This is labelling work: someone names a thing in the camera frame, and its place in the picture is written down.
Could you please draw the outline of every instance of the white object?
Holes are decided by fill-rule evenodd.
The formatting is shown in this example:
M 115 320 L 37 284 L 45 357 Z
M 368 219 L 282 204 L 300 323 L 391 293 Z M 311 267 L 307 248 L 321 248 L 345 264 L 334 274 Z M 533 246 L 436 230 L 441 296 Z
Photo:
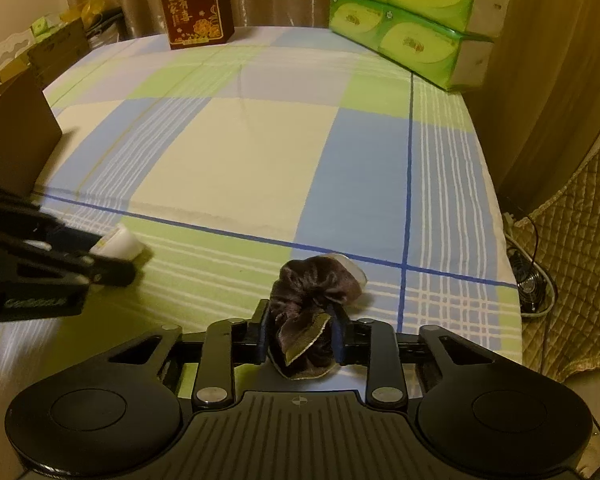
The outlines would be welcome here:
M 138 257 L 143 249 L 144 245 L 134 234 L 124 225 L 118 224 L 111 232 L 104 235 L 89 252 L 97 256 L 118 258 L 130 262 Z
M 36 38 L 30 29 L 16 32 L 6 40 L 2 40 L 0 42 L 0 70 L 35 44 Z
M 24 240 L 24 243 L 42 249 L 43 251 L 50 251 L 52 249 L 51 244 L 41 242 L 40 240 Z
M 349 271 L 349 274 L 351 274 L 354 277 L 354 279 L 358 282 L 358 285 L 360 285 L 360 290 L 365 290 L 367 281 L 366 274 L 362 269 L 360 269 L 360 267 L 353 263 L 353 261 L 351 261 L 350 258 L 347 258 L 344 254 L 338 253 L 326 254 L 326 256 L 327 258 L 332 258 L 333 260 L 336 260 L 345 269 L 347 269 Z

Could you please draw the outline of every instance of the round black pad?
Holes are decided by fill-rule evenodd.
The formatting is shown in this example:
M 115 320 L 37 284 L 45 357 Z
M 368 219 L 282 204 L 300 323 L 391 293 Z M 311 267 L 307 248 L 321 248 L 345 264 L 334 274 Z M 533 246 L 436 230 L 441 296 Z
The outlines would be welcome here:
M 514 363 L 454 367 L 424 396 L 416 420 L 440 456 L 476 476 L 575 466 L 592 430 L 580 397 Z
M 492 430 L 524 433 L 545 422 L 546 407 L 535 397 L 511 390 L 499 390 L 475 399 L 474 415 Z
M 34 384 L 11 403 L 5 430 L 35 469 L 110 476 L 158 455 L 180 429 L 180 404 L 133 365 L 78 368 Z
M 51 408 L 51 418 L 63 428 L 94 431 L 111 426 L 126 412 L 123 397 L 107 390 L 87 388 L 64 394 Z

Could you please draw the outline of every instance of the red gift box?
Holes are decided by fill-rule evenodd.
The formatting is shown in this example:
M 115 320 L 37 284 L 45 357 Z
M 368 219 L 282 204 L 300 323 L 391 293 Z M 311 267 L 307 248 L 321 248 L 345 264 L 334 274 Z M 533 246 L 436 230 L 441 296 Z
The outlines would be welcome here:
M 171 48 L 226 43 L 234 33 L 231 0 L 161 0 Z

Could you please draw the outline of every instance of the dark brown fabric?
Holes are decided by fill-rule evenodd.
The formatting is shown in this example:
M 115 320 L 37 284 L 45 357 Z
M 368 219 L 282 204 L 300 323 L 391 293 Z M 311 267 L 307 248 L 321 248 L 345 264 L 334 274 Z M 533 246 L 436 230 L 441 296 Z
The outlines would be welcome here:
M 315 322 L 323 319 L 320 314 L 325 314 L 329 306 L 351 303 L 361 293 L 349 271 L 326 256 L 291 260 L 280 269 L 269 303 L 273 325 L 269 351 L 283 375 L 319 377 L 333 367 L 331 322 L 312 334 Z M 313 342 L 299 356 L 292 352 L 295 358 L 287 364 L 285 356 L 301 341 Z

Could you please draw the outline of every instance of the quilted blanket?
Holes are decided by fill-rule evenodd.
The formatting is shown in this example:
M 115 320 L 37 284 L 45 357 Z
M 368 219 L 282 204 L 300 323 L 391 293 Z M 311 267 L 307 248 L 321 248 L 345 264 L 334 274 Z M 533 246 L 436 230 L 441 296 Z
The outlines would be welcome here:
M 523 324 L 523 362 L 563 381 L 600 368 L 600 147 L 530 216 L 539 232 L 536 260 L 555 280 L 558 298 L 547 316 Z M 528 220 L 513 234 L 533 251 Z

